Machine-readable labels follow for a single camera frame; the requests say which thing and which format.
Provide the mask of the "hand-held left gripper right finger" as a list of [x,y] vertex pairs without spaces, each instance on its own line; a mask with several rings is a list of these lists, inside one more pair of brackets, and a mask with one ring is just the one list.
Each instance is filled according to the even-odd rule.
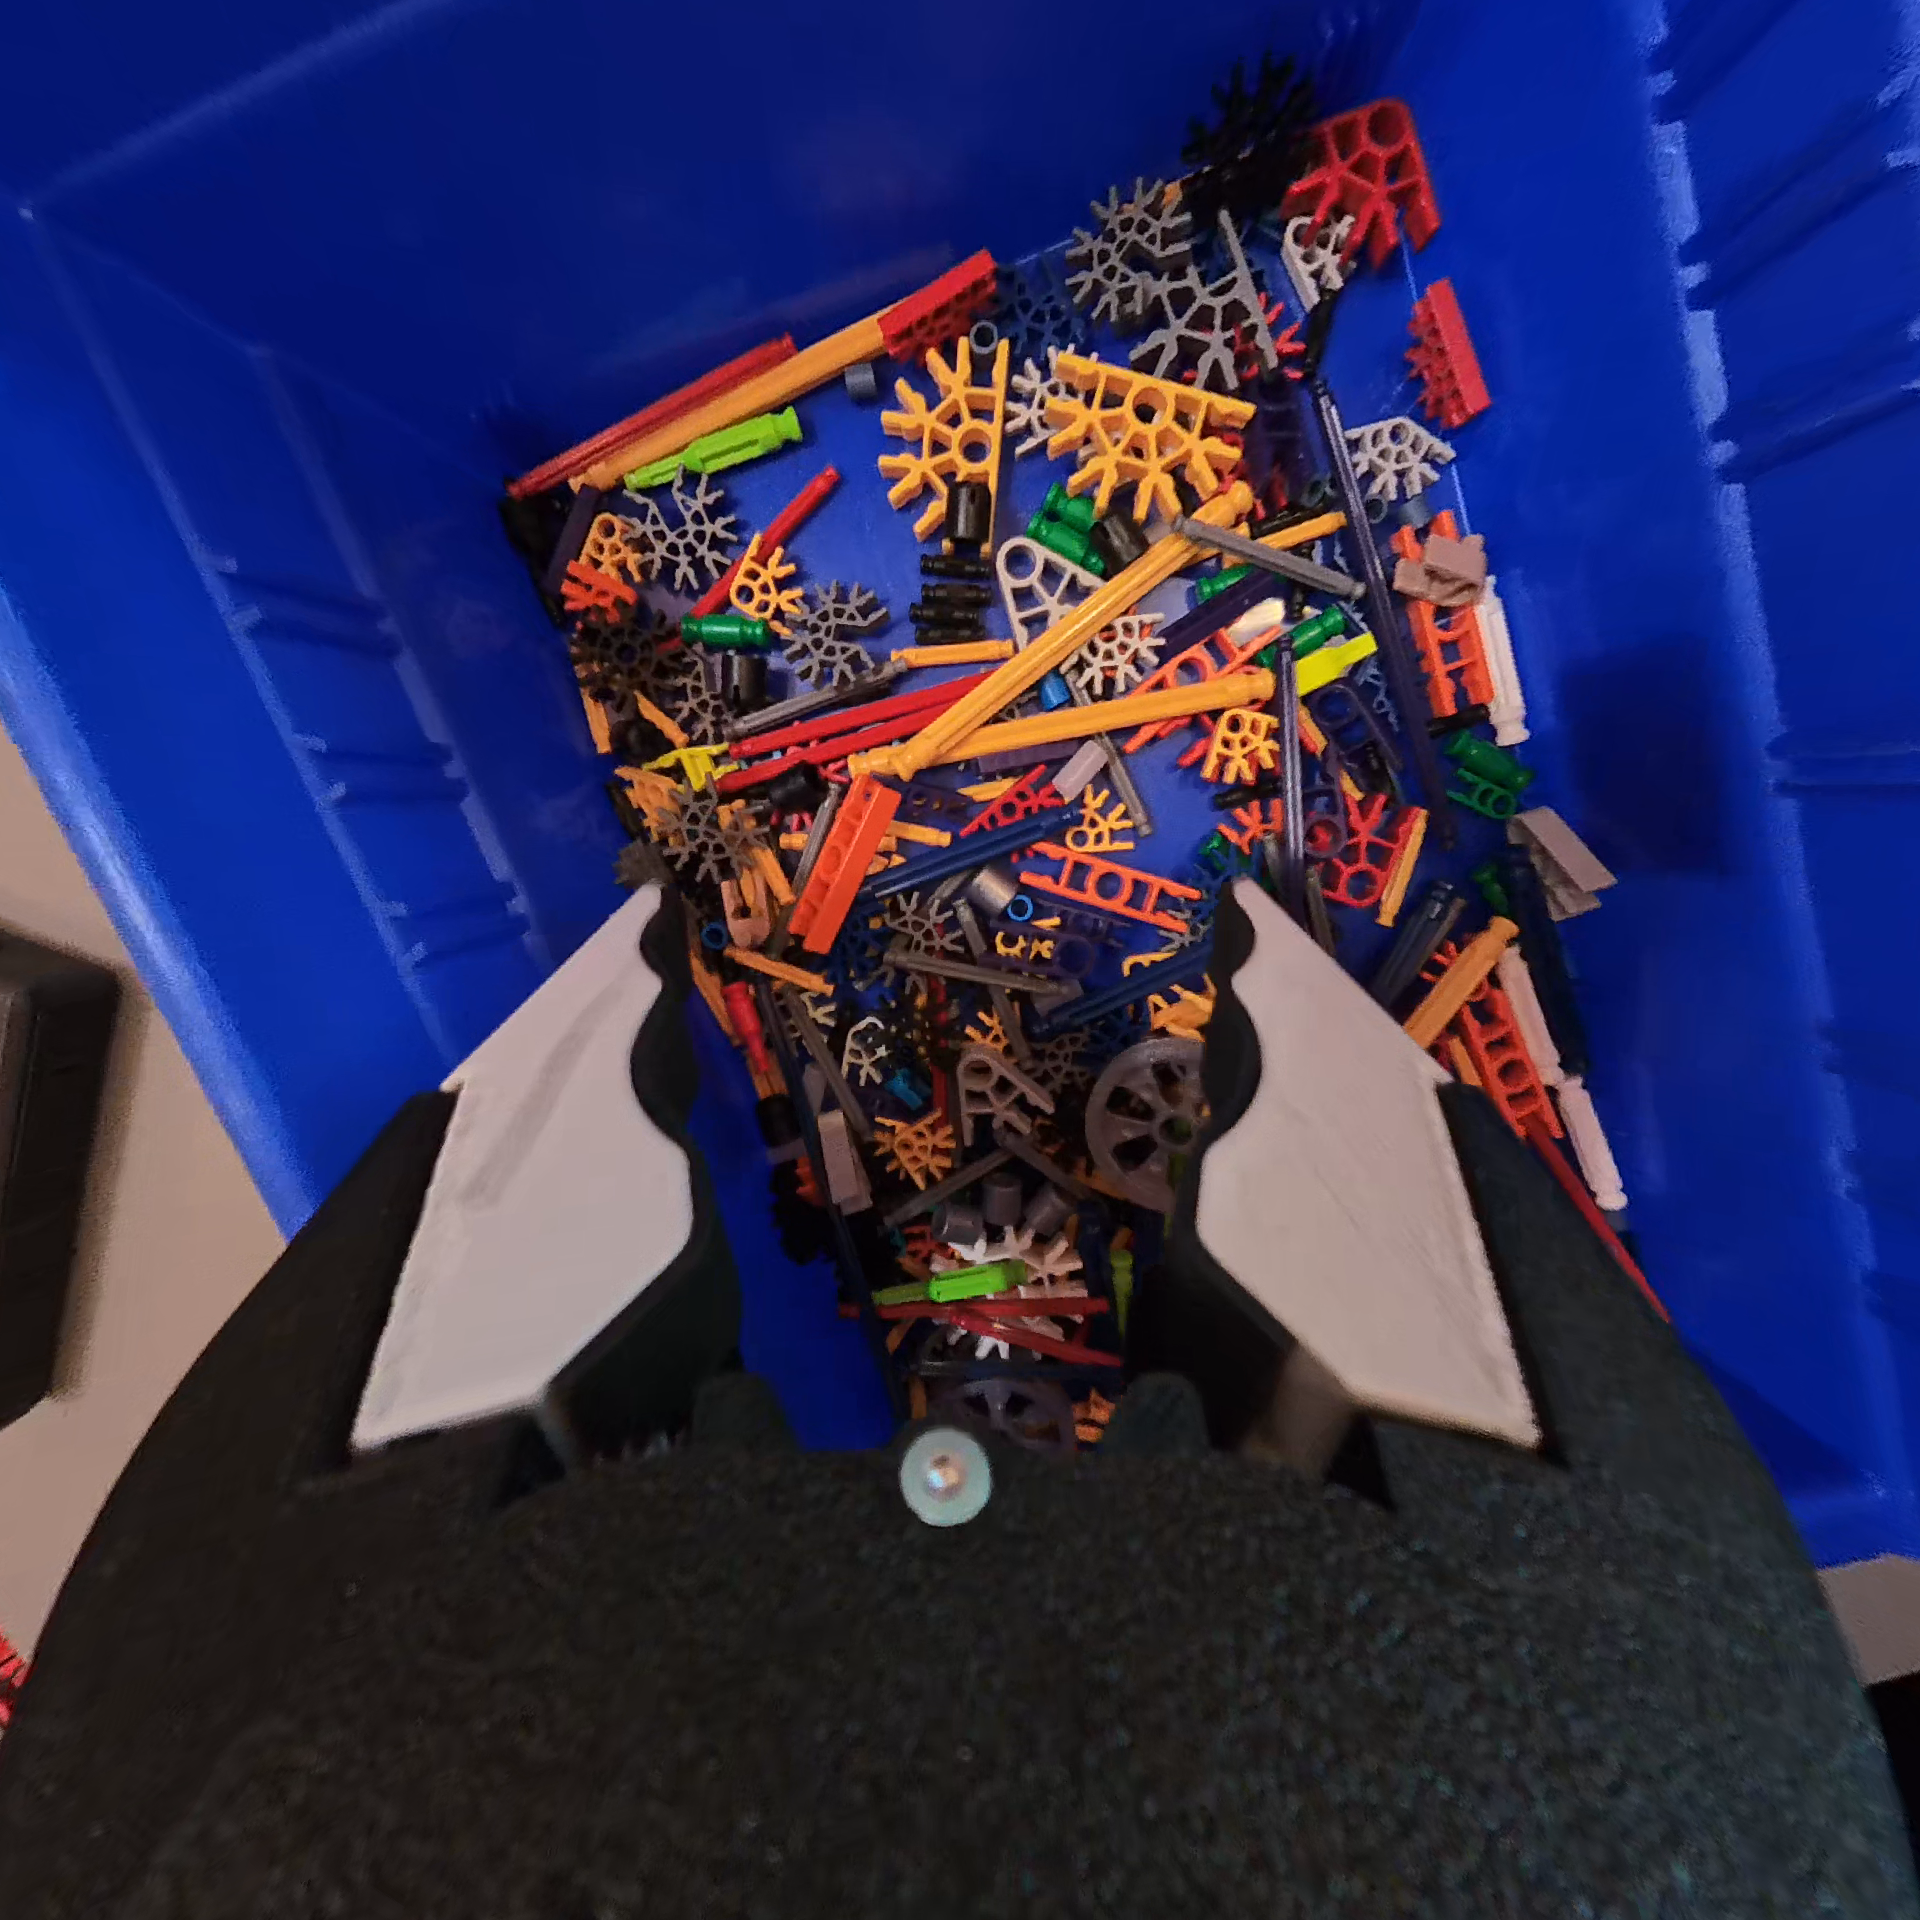
[[1545,1462],[1447,1074],[1249,880],[1216,915],[1202,1075],[1156,1275],[1192,1441],[1311,1479],[1360,1424]]

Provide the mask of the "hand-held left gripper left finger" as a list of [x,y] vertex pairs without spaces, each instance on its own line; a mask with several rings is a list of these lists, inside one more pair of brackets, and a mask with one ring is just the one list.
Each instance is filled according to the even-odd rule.
[[644,881],[442,1082],[356,1456],[512,1422],[569,1464],[687,1424],[741,1333],[687,994],[680,899]]

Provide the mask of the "grey pulley wheel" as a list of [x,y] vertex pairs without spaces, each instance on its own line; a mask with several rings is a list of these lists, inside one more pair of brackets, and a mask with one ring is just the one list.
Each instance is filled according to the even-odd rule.
[[1021,1448],[1077,1451],[1072,1397],[1061,1385],[1033,1375],[946,1379],[927,1399],[927,1414],[998,1432]]

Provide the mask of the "long orange rod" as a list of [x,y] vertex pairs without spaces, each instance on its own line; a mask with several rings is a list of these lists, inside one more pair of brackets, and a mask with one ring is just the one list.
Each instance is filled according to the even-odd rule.
[[934,741],[934,726],[905,741],[898,747],[871,750],[847,757],[852,777],[917,777],[927,766],[978,759],[993,751],[1025,751],[1089,734],[1134,734],[1154,723],[1210,713],[1234,706],[1258,706],[1276,691],[1277,678],[1271,669],[1248,664],[1244,669],[1161,690],[1130,691],[1116,702],[1093,706],[1068,706],[1012,722],[976,726],[974,731]]
[[922,731],[896,747],[852,757],[852,770],[858,775],[908,778],[917,777],[930,762],[942,760],[1046,672],[1061,666],[1085,639],[1096,635],[1116,616],[1134,610],[1166,578],[1186,568],[1202,547],[1216,546],[1220,533],[1239,528],[1254,505],[1257,496],[1252,489],[1245,481],[1232,481],[1191,517],[1197,528],[1194,534],[1174,533],[1148,546],[1140,560],[1109,578],[1072,611],[1055,619],[986,681],[930,719]]

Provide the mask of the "blue plastic bin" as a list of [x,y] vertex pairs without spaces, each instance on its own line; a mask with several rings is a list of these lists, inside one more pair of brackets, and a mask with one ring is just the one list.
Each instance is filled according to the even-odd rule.
[[1916,5],[5,5],[5,715],[281,1227],[613,904],[504,479],[1402,103],[1639,1247],[1822,1562],[1916,1553]]

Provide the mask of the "pile of colourful construction pieces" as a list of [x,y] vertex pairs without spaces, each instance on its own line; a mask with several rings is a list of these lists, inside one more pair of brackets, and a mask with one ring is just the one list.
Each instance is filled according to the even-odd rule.
[[[1207,1041],[1236,880],[1656,1302],[1610,1227],[1558,941],[1614,875],[1529,794],[1496,578],[1432,499],[1490,401],[1454,282],[1413,288],[1415,415],[1328,389],[1342,293],[1434,230],[1406,105],[1319,120],[1263,58],[1064,247],[750,347],[497,499],[614,766],[617,878],[680,883],[692,978],[790,1161],[782,1223],[839,1240],[841,1314],[919,1416],[946,1379],[1033,1375],[1094,1448],[1119,1371],[1156,1369],[1173,1208],[1103,1177],[1085,1104],[1121,1048]],[[1239,528],[986,723],[1248,664],[1268,702],[847,771],[1232,481]]]

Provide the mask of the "large grey spoked wheel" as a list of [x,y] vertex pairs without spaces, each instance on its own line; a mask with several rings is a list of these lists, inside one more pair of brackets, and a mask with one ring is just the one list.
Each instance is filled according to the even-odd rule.
[[1116,1054],[1087,1093],[1087,1152],[1140,1208],[1173,1208],[1209,1117],[1202,1064],[1200,1039],[1156,1035]]

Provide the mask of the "black flat device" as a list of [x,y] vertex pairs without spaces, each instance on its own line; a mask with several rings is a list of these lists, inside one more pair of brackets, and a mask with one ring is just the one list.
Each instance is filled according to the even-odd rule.
[[54,1385],[119,981],[2,935],[2,1424]]

